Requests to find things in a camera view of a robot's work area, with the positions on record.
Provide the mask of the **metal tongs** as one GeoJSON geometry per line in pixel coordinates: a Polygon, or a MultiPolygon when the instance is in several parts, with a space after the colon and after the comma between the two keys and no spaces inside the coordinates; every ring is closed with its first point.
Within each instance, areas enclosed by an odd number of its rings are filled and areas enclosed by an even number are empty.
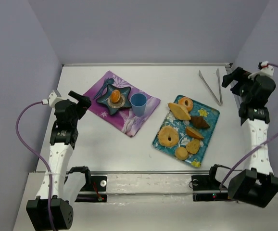
{"type": "Polygon", "coordinates": [[[213,97],[213,99],[215,100],[215,102],[219,105],[222,106],[223,105],[223,98],[222,98],[222,92],[221,92],[221,82],[220,82],[220,73],[219,73],[219,69],[216,70],[216,76],[217,76],[217,80],[218,80],[218,91],[219,91],[219,98],[214,94],[213,90],[210,88],[210,86],[208,85],[208,83],[206,82],[206,80],[204,79],[201,71],[198,71],[198,75],[199,78],[201,79],[201,81],[204,83],[204,85],[206,86],[206,88],[208,89],[208,91],[210,92],[211,96],[213,97]]]}

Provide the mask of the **orange round bun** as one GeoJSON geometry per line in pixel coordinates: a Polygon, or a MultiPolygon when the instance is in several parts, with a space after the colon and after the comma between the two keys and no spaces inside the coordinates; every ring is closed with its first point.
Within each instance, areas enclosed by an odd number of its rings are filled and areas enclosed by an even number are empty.
{"type": "Polygon", "coordinates": [[[111,102],[118,103],[121,99],[121,93],[119,90],[114,90],[111,94],[111,102]]]}

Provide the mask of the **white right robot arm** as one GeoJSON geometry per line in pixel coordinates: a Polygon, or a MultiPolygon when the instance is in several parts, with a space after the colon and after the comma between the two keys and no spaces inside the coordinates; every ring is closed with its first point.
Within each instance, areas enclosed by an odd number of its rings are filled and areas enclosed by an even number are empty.
{"type": "Polygon", "coordinates": [[[232,176],[233,168],[214,165],[209,170],[210,180],[218,183],[219,189],[226,190],[231,200],[261,208],[278,193],[278,177],[269,162],[267,146],[270,118],[266,104],[276,88],[273,73],[274,69],[265,64],[254,73],[237,67],[223,76],[222,87],[236,81],[230,90],[241,97],[239,117],[247,154],[237,163],[245,164],[243,171],[235,176],[232,176]]]}

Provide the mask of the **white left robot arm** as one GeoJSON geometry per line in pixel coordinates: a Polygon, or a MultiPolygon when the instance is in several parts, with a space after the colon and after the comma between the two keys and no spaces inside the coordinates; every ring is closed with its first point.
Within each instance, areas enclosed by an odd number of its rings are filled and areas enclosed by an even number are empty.
{"type": "Polygon", "coordinates": [[[78,138],[78,121],[91,106],[91,101],[74,91],[68,95],[76,102],[63,99],[57,90],[41,101],[42,105],[54,109],[56,120],[51,129],[49,159],[40,158],[46,167],[42,184],[35,199],[26,204],[30,221],[37,231],[70,229],[77,196],[85,184],[91,183],[88,167],[67,170],[78,138]]]}

